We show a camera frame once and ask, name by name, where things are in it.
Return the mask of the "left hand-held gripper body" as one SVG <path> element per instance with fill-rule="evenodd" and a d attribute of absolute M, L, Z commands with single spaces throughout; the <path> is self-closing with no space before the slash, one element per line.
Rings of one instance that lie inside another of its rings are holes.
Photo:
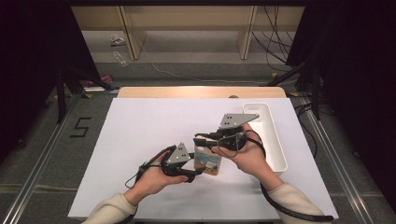
<path fill-rule="evenodd" d="M 162 160 L 163 172 L 169 176 L 186 174 L 183 165 L 191 159 L 191 156 L 183 143 L 171 146 Z"/>

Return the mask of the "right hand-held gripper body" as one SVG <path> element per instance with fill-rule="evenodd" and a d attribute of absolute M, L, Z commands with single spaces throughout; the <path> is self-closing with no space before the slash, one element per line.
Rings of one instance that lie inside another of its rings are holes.
<path fill-rule="evenodd" d="M 216 131 L 218 146 L 232 151 L 241 149 L 247 141 L 243 125 L 259 116 L 259 114 L 225 114 Z"/>

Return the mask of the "small snack packet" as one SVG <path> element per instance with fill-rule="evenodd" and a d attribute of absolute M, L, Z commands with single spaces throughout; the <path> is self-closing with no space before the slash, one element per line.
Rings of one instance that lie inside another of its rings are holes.
<path fill-rule="evenodd" d="M 218 175 L 221 156 L 207 147 L 194 147 L 194 169 L 202 170 L 209 175 Z"/>

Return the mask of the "white plastic storage bin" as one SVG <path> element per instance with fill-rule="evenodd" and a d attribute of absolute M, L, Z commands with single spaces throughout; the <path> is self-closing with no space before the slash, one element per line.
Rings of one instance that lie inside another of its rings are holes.
<path fill-rule="evenodd" d="M 245 114 L 258 115 L 256 119 L 248 124 L 260 136 L 269 166 L 277 175 L 282 174 L 288 169 L 288 164 L 277 135 L 269 105 L 265 103 L 246 103 L 243 105 L 243 111 Z"/>

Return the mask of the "person's left hand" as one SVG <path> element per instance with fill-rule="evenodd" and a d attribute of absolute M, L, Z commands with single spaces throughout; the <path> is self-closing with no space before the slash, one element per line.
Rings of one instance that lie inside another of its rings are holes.
<path fill-rule="evenodd" d="M 139 178 L 139 180 L 123 196 L 133 206 L 138 204 L 149 195 L 156 194 L 169 185 L 187 182 L 184 175 L 168 176 L 161 167 L 151 166 Z"/>

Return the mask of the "person's right hand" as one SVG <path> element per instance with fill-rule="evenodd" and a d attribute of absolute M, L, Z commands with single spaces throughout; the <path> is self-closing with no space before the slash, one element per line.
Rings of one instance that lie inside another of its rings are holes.
<path fill-rule="evenodd" d="M 246 142 L 238 152 L 224 147 L 212 147 L 212 151 L 233 161 L 244 173 L 255 176 L 267 190 L 275 189 L 283 184 L 266 162 L 261 148 L 255 143 Z"/>

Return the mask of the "white table cover sheet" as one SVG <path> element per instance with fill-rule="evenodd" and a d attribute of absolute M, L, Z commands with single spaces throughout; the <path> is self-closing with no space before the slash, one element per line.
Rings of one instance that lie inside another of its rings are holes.
<path fill-rule="evenodd" d="M 287 162 L 281 178 L 300 189 L 324 214 L 332 203 L 302 128 L 288 98 L 165 99 L 116 98 L 112 101 L 69 217 L 82 220 L 103 199 L 125 191 L 144 162 L 166 147 L 193 148 L 197 133 L 214 132 L 226 113 L 266 104 Z M 172 185 L 147 197 L 139 221 L 253 222 L 276 220 L 258 180 L 223 160 L 218 175 L 202 174 L 191 183 Z"/>

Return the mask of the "pink packet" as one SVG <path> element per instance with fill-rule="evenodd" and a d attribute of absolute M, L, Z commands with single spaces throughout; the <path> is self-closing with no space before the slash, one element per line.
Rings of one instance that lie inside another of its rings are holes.
<path fill-rule="evenodd" d="M 104 75 L 104 76 L 101 76 L 101 80 L 102 80 L 103 82 L 105 82 L 105 83 L 109 83 L 109 82 L 112 82 L 112 81 L 113 81 L 113 76 L 111 76 L 111 75 Z M 87 80 L 87 81 L 86 81 L 86 86 L 87 86 L 87 87 L 95 87 L 96 84 L 95 84 L 93 81 Z"/>

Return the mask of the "light wooden shelf unit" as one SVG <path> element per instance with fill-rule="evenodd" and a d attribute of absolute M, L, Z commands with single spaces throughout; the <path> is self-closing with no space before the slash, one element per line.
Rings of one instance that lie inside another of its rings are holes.
<path fill-rule="evenodd" d="M 122 31 L 130 58 L 139 58 L 148 31 L 233 31 L 240 58 L 248 57 L 254 31 L 295 32 L 303 7 L 73 7 L 82 31 Z"/>

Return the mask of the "clear plastic wrapper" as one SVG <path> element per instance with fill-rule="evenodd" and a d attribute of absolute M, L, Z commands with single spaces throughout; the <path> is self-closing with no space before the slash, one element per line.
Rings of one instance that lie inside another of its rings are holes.
<path fill-rule="evenodd" d="M 118 63 L 119 66 L 126 67 L 128 65 L 128 63 L 125 61 L 125 59 L 123 58 L 123 56 L 119 52 L 114 51 L 113 52 L 113 56 L 114 56 L 114 59 Z"/>

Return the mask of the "small white floor object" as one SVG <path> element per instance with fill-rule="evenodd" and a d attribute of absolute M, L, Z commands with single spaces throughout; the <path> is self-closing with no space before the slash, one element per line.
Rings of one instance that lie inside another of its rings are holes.
<path fill-rule="evenodd" d="M 111 36 L 110 40 L 111 40 L 111 46 L 112 47 L 118 47 L 118 46 L 125 46 L 126 45 L 125 40 L 122 37 L 118 36 L 118 35 Z"/>

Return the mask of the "dark curtain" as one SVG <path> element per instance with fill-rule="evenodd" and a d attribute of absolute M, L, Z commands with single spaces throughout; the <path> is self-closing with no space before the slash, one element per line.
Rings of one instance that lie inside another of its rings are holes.
<path fill-rule="evenodd" d="M 288 62 L 314 54 L 323 89 L 396 212 L 396 0 L 293 0 L 304 7 Z"/>
<path fill-rule="evenodd" d="M 0 163 L 61 79 L 75 92 L 99 74 L 65 0 L 0 0 Z"/>

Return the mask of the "metal floor rail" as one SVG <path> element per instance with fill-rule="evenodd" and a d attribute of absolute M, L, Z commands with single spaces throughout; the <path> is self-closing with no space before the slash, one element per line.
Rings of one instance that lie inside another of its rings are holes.
<path fill-rule="evenodd" d="M 58 145 L 60 138 L 64 132 L 64 127 L 76 106 L 79 95 L 73 95 L 68 103 L 66 104 L 66 110 L 64 114 L 60 116 L 60 119 L 54 124 L 53 130 L 50 133 L 50 137 L 46 139 L 46 145 L 40 149 L 40 155 L 35 160 L 35 165 L 31 169 L 29 175 L 24 181 L 19 183 L 0 183 L 0 194 L 14 194 L 10 206 L 7 208 L 7 212 L 2 218 L 0 218 L 0 224 L 17 224 L 21 218 L 21 215 L 29 203 L 33 193 L 37 189 L 37 183 L 43 175 L 53 151 Z"/>
<path fill-rule="evenodd" d="M 344 164 L 342 163 L 339 155 L 337 154 L 335 147 L 326 133 L 320 120 L 317 120 L 316 116 L 312 113 L 308 113 L 308 118 L 313 126 L 313 129 L 321 143 L 324 152 L 326 153 L 329 162 L 332 166 L 335 175 L 345 193 L 348 202 L 354 211 L 354 214 L 360 224 L 373 224 L 374 220 L 368 211 L 365 201 L 359 194 L 355 184 L 349 176 Z"/>

